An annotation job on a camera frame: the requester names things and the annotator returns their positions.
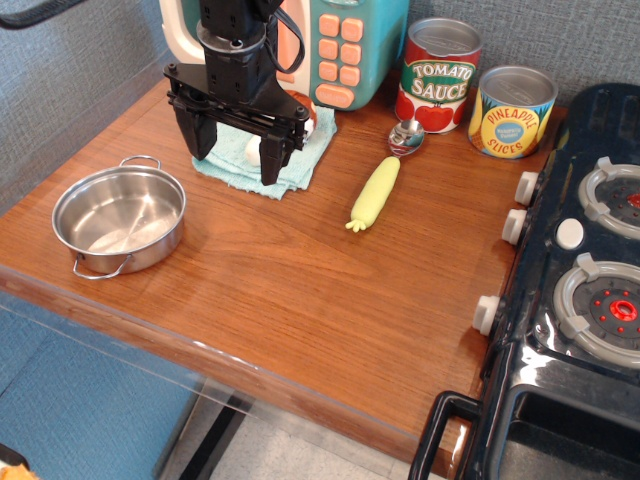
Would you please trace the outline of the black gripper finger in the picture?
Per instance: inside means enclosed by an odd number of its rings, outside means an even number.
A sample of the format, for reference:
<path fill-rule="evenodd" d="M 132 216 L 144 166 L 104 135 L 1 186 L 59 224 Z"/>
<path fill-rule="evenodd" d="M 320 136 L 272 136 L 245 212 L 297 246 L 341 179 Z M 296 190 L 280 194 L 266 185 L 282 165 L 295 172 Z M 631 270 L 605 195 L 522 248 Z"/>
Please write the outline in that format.
<path fill-rule="evenodd" d="M 288 164 L 293 144 L 286 138 L 269 134 L 261 138 L 259 146 L 261 159 L 261 182 L 265 186 L 274 185 L 280 170 Z"/>
<path fill-rule="evenodd" d="M 173 109 L 189 152 L 197 160 L 204 160 L 217 141 L 216 121 L 181 99 L 173 101 Z"/>

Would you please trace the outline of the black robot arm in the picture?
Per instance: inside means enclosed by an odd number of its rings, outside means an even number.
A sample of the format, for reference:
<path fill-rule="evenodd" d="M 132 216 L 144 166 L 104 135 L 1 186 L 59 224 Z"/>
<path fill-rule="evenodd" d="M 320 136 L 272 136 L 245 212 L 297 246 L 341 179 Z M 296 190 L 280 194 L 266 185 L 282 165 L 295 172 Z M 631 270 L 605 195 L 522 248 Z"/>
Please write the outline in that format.
<path fill-rule="evenodd" d="M 168 92 L 189 152 L 204 159 L 220 123 L 260 137 L 261 181 L 274 184 L 304 144 L 310 111 L 278 83 L 278 25 L 299 31 L 277 1 L 203 1 L 201 64 L 167 66 Z"/>

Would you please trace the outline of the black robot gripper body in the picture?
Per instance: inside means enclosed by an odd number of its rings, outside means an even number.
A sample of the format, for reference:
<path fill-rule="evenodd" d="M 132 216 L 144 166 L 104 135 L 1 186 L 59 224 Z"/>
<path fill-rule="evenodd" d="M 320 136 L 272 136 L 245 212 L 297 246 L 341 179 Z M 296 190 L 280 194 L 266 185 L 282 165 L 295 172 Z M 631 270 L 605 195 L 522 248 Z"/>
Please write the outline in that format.
<path fill-rule="evenodd" d="M 276 79 L 276 41 L 268 33 L 252 39 L 206 38 L 203 64 L 173 63 L 164 69 L 169 103 L 173 107 L 181 99 L 217 125 L 286 138 L 300 149 L 309 112 Z"/>

